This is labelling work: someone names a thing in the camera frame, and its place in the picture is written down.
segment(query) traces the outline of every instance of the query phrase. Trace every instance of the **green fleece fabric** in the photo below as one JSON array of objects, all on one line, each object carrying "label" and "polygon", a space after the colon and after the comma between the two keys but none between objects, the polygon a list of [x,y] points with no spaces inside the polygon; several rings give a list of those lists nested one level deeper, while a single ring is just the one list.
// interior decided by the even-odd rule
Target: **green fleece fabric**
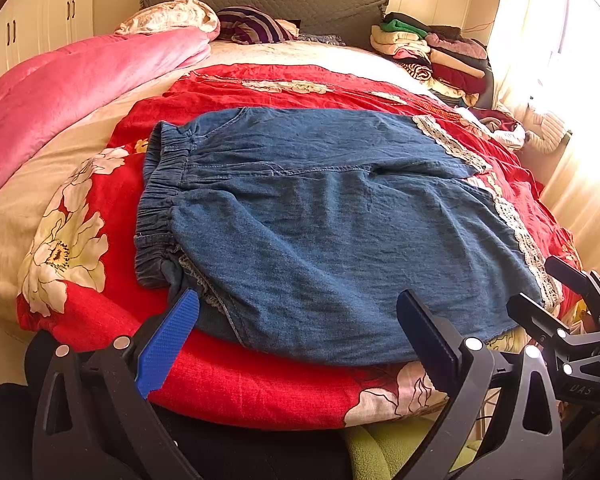
[{"label": "green fleece fabric", "polygon": [[[433,421],[412,416],[341,430],[349,449],[353,480],[392,480],[432,426]],[[475,451],[465,446],[452,470],[468,464],[474,456]]]},{"label": "green fleece fabric", "polygon": [[427,35],[427,33],[421,28],[407,25],[400,20],[391,20],[389,23],[380,23],[380,28],[385,32],[414,32],[420,37],[421,40],[424,40],[424,37]]}]

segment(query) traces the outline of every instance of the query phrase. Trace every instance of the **stack of folded clothes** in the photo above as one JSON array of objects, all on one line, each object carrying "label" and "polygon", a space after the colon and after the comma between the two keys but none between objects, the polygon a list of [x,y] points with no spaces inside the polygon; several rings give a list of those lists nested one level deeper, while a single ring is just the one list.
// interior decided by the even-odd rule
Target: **stack of folded clothes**
[{"label": "stack of folded clothes", "polygon": [[486,90],[487,52],[477,41],[463,38],[458,27],[429,26],[390,12],[371,28],[371,45],[451,107],[474,106]]}]

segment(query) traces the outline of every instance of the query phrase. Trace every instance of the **beige bed sheet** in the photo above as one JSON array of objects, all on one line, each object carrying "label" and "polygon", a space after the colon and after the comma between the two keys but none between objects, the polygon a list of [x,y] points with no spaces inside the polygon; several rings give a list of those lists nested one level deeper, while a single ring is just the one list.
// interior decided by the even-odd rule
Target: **beige bed sheet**
[{"label": "beige bed sheet", "polygon": [[57,135],[24,164],[0,190],[0,327],[26,341],[30,334],[16,320],[17,273],[53,193],[82,161],[100,152],[132,105],[160,95],[183,74],[215,64],[316,64],[390,82],[414,93],[428,91],[397,65],[363,50],[304,41],[237,45],[216,41],[203,62],[175,70],[124,94]]}]

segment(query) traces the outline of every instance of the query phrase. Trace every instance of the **window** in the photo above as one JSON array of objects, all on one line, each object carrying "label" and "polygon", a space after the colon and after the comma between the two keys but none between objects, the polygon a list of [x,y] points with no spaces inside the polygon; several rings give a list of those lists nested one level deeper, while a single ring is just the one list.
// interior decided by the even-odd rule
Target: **window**
[{"label": "window", "polygon": [[565,0],[560,38],[533,98],[576,133],[600,115],[600,0]]}]

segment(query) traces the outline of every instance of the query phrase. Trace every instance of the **red floral blanket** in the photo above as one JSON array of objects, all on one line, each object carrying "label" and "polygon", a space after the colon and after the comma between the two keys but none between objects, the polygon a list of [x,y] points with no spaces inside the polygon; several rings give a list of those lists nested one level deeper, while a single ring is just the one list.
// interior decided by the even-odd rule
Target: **red floral blanket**
[{"label": "red floral blanket", "polygon": [[[487,189],[515,230],[548,308],[577,297],[542,268],[553,254],[579,266],[570,234],[539,202],[536,183],[517,158],[434,99],[388,83],[316,66],[233,65],[197,70],[163,96],[136,103],[109,147],[85,161],[56,192],[20,269],[18,317],[77,351],[133,334],[163,311],[166,290],[134,275],[136,209],[149,134],[160,120],[185,124],[199,114],[243,106],[347,108],[428,116],[423,132],[453,155],[484,168],[470,183]],[[564,296],[560,304],[560,295]],[[491,343],[518,351],[520,329]],[[341,428],[423,413],[445,398],[419,362],[377,367],[304,364],[247,350],[194,330],[164,386],[150,399],[212,422],[276,430]]]}]

